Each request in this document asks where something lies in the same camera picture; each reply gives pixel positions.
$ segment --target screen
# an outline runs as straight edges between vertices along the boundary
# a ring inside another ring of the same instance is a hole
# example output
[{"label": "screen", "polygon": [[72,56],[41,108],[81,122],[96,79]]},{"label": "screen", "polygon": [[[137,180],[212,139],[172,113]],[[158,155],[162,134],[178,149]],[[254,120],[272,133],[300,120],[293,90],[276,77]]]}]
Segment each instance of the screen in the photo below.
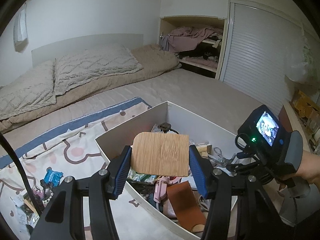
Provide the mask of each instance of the screen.
[{"label": "screen", "polygon": [[259,133],[266,139],[270,146],[276,138],[279,126],[266,111],[262,114],[256,125]]}]

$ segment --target pink plastic object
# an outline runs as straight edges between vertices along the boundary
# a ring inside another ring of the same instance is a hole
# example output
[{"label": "pink plastic object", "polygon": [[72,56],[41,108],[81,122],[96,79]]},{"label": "pink plastic object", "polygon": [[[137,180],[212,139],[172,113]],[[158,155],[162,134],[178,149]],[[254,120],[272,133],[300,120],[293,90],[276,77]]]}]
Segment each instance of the pink plastic object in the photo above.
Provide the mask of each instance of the pink plastic object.
[{"label": "pink plastic object", "polygon": [[160,178],[159,181],[157,181],[156,183],[156,189],[153,196],[153,200],[157,203],[160,203],[161,200],[163,200],[167,195],[167,184],[175,184],[179,182],[180,179],[181,177],[176,177],[175,179],[170,180],[170,177],[167,176]]}]

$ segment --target headboard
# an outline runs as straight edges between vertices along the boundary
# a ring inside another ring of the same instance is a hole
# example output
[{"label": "headboard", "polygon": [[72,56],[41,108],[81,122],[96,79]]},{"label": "headboard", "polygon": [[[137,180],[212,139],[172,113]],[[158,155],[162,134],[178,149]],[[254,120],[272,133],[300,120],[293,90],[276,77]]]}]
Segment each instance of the headboard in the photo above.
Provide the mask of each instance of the headboard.
[{"label": "headboard", "polygon": [[81,52],[98,45],[119,43],[129,49],[135,49],[143,45],[143,34],[133,33],[108,33],[96,34],[57,41],[33,49],[31,51],[33,67],[47,60],[54,60],[70,53]]}]

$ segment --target white box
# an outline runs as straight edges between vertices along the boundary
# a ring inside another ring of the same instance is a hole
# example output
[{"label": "white box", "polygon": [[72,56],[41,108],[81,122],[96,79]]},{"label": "white box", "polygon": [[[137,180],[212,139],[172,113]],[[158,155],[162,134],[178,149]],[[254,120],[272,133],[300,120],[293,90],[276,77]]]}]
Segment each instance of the white box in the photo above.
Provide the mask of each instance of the white box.
[{"label": "white box", "polygon": [[[151,131],[154,124],[161,124],[163,122],[170,123],[172,128],[180,134],[188,134],[189,138],[196,143],[209,142],[212,144],[212,147],[219,147],[223,156],[227,159],[230,159],[234,153],[239,152],[234,143],[236,137],[234,134],[183,107],[167,101],[133,117],[96,138],[106,164],[109,164],[110,160],[114,157],[119,156],[124,146],[132,145],[133,139],[137,134]],[[144,209],[169,230],[186,240],[200,239],[156,210],[128,182],[126,182],[124,188]],[[233,200],[234,202],[231,203],[232,207],[236,201],[235,198]]]}]

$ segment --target open cabinet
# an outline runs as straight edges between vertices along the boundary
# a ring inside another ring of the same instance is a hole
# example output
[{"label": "open cabinet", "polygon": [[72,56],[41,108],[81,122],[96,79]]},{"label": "open cabinet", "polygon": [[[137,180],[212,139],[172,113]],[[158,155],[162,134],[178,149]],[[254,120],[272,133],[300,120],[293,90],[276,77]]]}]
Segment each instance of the open cabinet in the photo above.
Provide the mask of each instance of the open cabinet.
[{"label": "open cabinet", "polygon": [[212,39],[205,39],[198,46],[201,48],[213,47],[216,50],[215,53],[219,57],[217,67],[211,67],[207,65],[202,65],[199,63],[194,63],[180,58],[179,61],[183,66],[192,66],[191,71],[197,70],[197,68],[205,69],[211,72],[212,77],[216,79],[220,76],[221,66],[224,57],[224,51],[226,46],[226,37],[227,37],[227,20],[219,19],[216,17],[208,16],[170,16],[163,17],[160,19],[160,32],[159,32],[159,44],[161,43],[162,37],[169,34],[174,29],[179,27],[195,27],[195,28],[204,28],[204,27],[215,27],[223,30],[222,38],[217,41]]}]

